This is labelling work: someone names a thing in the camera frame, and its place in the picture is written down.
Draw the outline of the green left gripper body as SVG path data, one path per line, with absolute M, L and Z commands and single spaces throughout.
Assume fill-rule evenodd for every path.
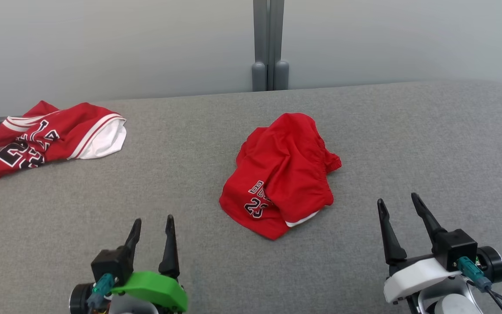
M 183 314 L 189 299 L 173 278 L 135 272 L 123 285 L 110 273 L 94 283 L 75 286 L 68 300 L 71 314 Z

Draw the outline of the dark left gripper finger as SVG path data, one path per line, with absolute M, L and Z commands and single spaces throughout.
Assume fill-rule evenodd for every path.
M 167 217 L 165 227 L 166 243 L 162 261 L 159 263 L 159 273 L 162 276 L 177 280 L 180 275 L 180 265 L 174 220 L 173 215 Z
M 128 258 L 131 263 L 133 263 L 136 246 L 141 236 L 141 227 L 142 227 L 141 218 L 136 218 L 132 225 L 131 231 L 127 237 L 127 240 L 124 243 L 124 248 L 128 253 Z

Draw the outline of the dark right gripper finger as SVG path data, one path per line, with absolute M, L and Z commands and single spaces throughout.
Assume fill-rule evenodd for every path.
M 444 229 L 435 219 L 434 215 L 424 204 L 424 201 L 420 198 L 420 195 L 418 193 L 412 192 L 411 199 L 414 208 L 416 209 L 416 213 L 424 222 L 425 229 L 428 236 L 430 237 L 430 242 L 432 245 L 431 252 L 433 254 L 436 254 L 438 252 L 438 234 L 445 234 L 448 231 Z
M 384 201 L 378 199 L 378 215 L 380 230 L 382 233 L 385 262 L 389 266 L 394 266 L 407 259 L 406 251 L 400 246 L 393 227 L 390 223 L 389 212 Z

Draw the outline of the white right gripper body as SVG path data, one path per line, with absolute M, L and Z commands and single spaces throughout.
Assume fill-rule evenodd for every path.
M 471 304 L 473 291 L 486 294 L 502 282 L 502 257 L 490 246 L 476 249 L 475 258 L 462 256 L 446 269 L 436 258 L 423 258 L 397 270 L 385 280 L 383 294 L 387 303 L 437 304 L 449 295 L 460 295 Z

